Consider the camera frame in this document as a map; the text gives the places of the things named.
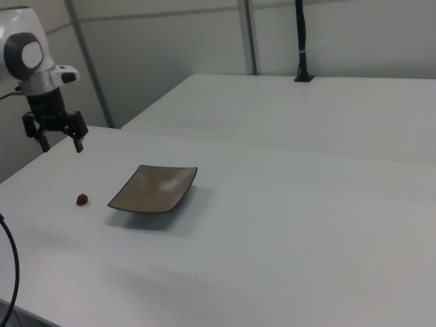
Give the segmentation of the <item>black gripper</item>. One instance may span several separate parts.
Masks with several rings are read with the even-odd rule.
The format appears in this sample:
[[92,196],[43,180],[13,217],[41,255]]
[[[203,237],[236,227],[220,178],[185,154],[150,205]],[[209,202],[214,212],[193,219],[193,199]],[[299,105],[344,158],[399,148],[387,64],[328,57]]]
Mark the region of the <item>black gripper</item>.
[[31,112],[22,116],[25,132],[28,138],[39,142],[43,152],[50,150],[46,130],[63,131],[74,141],[76,152],[83,151],[82,141],[89,132],[87,125],[79,111],[67,114],[60,88],[41,95],[28,95],[27,101]]

